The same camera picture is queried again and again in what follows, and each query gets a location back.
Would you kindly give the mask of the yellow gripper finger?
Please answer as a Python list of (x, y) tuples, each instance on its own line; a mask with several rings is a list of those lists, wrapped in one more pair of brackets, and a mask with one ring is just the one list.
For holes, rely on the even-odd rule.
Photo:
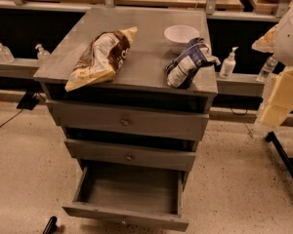
[(269, 29), (263, 36), (252, 44), (252, 49), (262, 53), (272, 53), (274, 47), (274, 38), (276, 26)]
[(287, 66), (275, 77), (268, 104), (260, 122), (268, 127), (280, 126), (293, 111), (293, 67)]

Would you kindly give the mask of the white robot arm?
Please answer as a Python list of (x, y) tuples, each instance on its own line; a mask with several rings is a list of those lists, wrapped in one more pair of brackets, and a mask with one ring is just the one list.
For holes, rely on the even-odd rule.
[(268, 104), (260, 118), (262, 124), (276, 127), (293, 111), (293, 5), (277, 25), (253, 43), (252, 49), (272, 53), (285, 65), (275, 77)]

